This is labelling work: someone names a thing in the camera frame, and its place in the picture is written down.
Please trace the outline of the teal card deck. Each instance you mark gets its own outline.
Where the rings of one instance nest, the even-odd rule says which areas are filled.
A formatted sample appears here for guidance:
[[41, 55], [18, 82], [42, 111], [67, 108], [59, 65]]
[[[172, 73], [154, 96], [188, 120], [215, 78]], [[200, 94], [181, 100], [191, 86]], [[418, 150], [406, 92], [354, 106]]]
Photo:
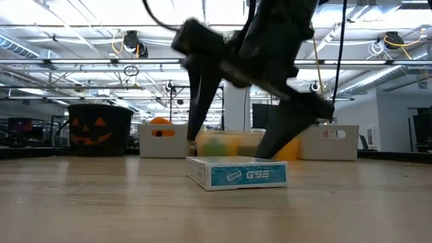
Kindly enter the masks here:
[[280, 188], [288, 185], [288, 162], [254, 157], [188, 157], [187, 175], [206, 191]]

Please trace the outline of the grey plastic bin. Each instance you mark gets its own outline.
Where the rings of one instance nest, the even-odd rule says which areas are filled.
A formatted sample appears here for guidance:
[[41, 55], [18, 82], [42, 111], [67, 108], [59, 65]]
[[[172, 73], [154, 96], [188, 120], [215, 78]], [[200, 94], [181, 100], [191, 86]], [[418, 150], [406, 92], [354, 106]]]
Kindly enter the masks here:
[[358, 125], [313, 125], [303, 131], [297, 158], [315, 161], [355, 161]]
[[187, 125], [140, 124], [141, 158], [184, 159], [189, 153]]

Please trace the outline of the black computer monitor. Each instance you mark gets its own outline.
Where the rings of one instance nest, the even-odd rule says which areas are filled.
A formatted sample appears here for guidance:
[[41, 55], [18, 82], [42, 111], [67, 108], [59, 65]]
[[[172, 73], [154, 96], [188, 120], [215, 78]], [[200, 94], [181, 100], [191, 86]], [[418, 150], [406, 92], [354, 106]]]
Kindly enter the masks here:
[[31, 132], [32, 118], [29, 117], [10, 117], [8, 119], [8, 129], [16, 132]]
[[278, 105], [254, 103], [252, 105], [252, 128], [268, 129], [276, 126], [278, 109]]
[[408, 110], [411, 151], [432, 153], [432, 107]]

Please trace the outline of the orange foam die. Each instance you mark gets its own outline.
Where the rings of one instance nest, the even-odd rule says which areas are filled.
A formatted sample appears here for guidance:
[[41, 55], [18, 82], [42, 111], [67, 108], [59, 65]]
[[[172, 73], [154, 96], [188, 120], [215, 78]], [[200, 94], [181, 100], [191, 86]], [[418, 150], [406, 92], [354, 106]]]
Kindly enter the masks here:
[[[169, 120], [162, 117], [155, 117], [150, 121], [150, 124], [172, 125]], [[175, 132], [173, 130], [153, 130], [151, 134], [154, 137], [173, 137], [175, 135]]]

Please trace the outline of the orange-yellow single-stud block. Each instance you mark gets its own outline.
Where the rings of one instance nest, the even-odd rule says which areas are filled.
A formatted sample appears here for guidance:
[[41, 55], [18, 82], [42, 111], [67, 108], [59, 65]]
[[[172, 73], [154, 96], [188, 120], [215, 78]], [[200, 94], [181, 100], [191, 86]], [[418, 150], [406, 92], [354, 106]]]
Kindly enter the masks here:
[[297, 159], [298, 154], [298, 145], [299, 138], [294, 138], [289, 143], [287, 143], [283, 148], [281, 148], [277, 154], [274, 156], [274, 159], [283, 160], [283, 161], [291, 161]]

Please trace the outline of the bright green two-stud block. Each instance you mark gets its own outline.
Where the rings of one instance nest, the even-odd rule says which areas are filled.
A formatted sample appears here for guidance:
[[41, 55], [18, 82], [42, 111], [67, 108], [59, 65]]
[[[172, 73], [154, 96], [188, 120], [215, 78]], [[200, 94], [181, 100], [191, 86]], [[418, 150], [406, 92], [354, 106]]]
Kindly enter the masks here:
[[223, 156], [227, 154], [227, 147], [219, 138], [210, 137], [203, 142], [200, 152], [203, 156]]

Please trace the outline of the black stand frame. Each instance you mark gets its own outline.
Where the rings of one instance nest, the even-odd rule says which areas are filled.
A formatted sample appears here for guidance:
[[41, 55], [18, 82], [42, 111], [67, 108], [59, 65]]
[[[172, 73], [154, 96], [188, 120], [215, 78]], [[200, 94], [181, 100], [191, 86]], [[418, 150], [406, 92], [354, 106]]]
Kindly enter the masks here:
[[[189, 98], [184, 98], [184, 97], [180, 97], [180, 94], [182, 92], [184, 92], [185, 90], [190, 90], [190, 86], [186, 86], [186, 85], [173, 85], [171, 87], [171, 90], [169, 91], [169, 120], [172, 120], [173, 117], [173, 106], [175, 104], [177, 104], [177, 101], [179, 100], [183, 100], [185, 101], [186, 99], [189, 100]], [[221, 106], [220, 107], [212, 107], [210, 106], [207, 114], [219, 114], [220, 118], [219, 121], [216, 122], [216, 120], [209, 120], [209, 119], [205, 119], [204, 121], [204, 125], [205, 127], [207, 126], [216, 126], [218, 125], [220, 127], [220, 130], [226, 130], [226, 126], [225, 126], [225, 89], [223, 86], [218, 86], [217, 87], [217, 91], [215, 93], [215, 97], [213, 99], [216, 99], [218, 101], [221, 102]]]

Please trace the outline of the clear yellow bin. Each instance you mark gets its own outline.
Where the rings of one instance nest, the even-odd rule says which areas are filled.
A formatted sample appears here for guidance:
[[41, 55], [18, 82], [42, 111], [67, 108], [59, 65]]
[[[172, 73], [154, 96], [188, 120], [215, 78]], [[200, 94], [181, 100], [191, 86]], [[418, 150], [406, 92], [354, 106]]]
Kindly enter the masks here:
[[[196, 137], [196, 155], [198, 157], [256, 157], [258, 146], [263, 139], [264, 131], [220, 131], [205, 130]], [[203, 156], [200, 149], [203, 142], [210, 137], [217, 137], [227, 147], [227, 154], [223, 156]]]

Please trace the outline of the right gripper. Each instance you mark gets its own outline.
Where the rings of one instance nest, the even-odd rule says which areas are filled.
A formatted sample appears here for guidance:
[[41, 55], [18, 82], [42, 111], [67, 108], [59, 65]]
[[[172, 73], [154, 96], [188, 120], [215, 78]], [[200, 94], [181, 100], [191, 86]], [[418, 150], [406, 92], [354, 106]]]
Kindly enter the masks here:
[[330, 119], [335, 107], [315, 92], [298, 92], [286, 84], [298, 74], [294, 62], [304, 31], [252, 30], [231, 38], [217, 36], [218, 61], [201, 55], [186, 58], [190, 81], [188, 141], [195, 141], [221, 78], [238, 88], [258, 86], [280, 98], [276, 126], [265, 130], [256, 157], [271, 159], [318, 119]]

